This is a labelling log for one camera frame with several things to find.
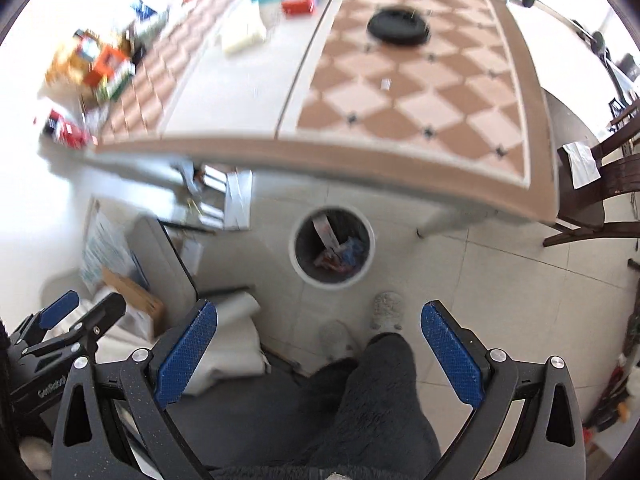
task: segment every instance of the shoe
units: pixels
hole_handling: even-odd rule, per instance
[[[396,292],[380,292],[373,299],[371,328],[376,332],[399,332],[404,319],[404,299]]]
[[[329,321],[320,327],[320,347],[329,362],[355,357],[357,343],[344,323]]]

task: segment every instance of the tiled tabletop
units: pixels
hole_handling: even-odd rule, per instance
[[[208,23],[195,27],[199,37],[222,15],[215,1],[200,0],[193,11]],[[420,12],[430,40],[398,48],[370,37],[367,22],[385,6]],[[154,93],[160,103],[150,108],[152,121],[141,112],[127,119],[127,106],[144,110],[149,94],[148,85],[138,91],[135,84],[115,107],[99,149],[209,153],[555,219],[546,104],[503,0],[325,0],[315,17],[299,20],[306,22],[284,20],[265,45],[236,57],[224,58],[209,44],[212,54],[191,71],[177,61],[192,35],[172,32],[176,48],[150,56],[167,73],[178,64],[193,75],[179,85],[180,74],[173,75],[171,91]],[[198,25],[197,18],[186,22]],[[277,49],[284,44],[289,56]],[[230,81],[238,88],[230,90]],[[160,121],[156,108],[166,113],[169,100],[174,117]]]

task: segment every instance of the beige floor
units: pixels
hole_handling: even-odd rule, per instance
[[[296,221],[321,204],[351,205],[372,224],[376,253],[367,275],[328,292],[295,272],[287,245]],[[640,275],[626,268],[634,240],[577,242],[542,248],[553,231],[540,224],[487,222],[469,231],[419,240],[415,228],[429,204],[299,176],[257,173],[252,230],[212,240],[198,277],[202,285],[253,283],[262,306],[256,319],[270,346],[312,372],[325,360],[319,326],[340,319],[362,345],[369,338],[370,302],[394,290],[408,304],[404,336],[416,355],[418,392],[442,449],[470,409],[457,400],[418,323],[422,305],[441,300],[460,325],[513,358],[568,364],[583,412],[596,401],[620,352]],[[610,200],[611,219],[632,219],[628,198]],[[486,469],[495,468],[517,420],[511,413]]]

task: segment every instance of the trash can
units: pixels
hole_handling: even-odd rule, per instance
[[[318,258],[326,249],[316,226],[315,218],[328,220],[339,244],[357,241],[358,254],[353,266],[346,271],[328,269],[318,264]],[[294,269],[307,283],[319,288],[337,290],[361,279],[371,266],[375,238],[371,224],[357,210],[348,206],[325,205],[315,208],[296,225],[289,243],[289,256]]]

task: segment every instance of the dark brown chair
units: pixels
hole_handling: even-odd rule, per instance
[[[556,117],[559,111],[556,110],[554,113],[556,107],[554,100],[557,101],[555,98],[548,100],[554,127],[568,126],[568,124],[558,124],[562,121],[558,121],[558,117]],[[626,156],[602,166],[602,159],[605,156],[640,132],[639,108],[640,100],[636,100],[620,116],[611,121],[612,125],[620,125],[624,121],[626,124],[620,126],[612,136],[591,148],[593,158],[600,169],[598,180],[579,189],[574,189],[568,155],[564,149],[558,149],[560,160],[558,165],[558,195],[560,198],[558,219],[578,226],[578,228],[572,229],[556,222],[552,227],[560,231],[561,234],[546,238],[543,242],[545,247],[594,238],[640,238],[640,222],[605,222],[603,204],[607,198],[612,196],[640,191],[640,155]]]

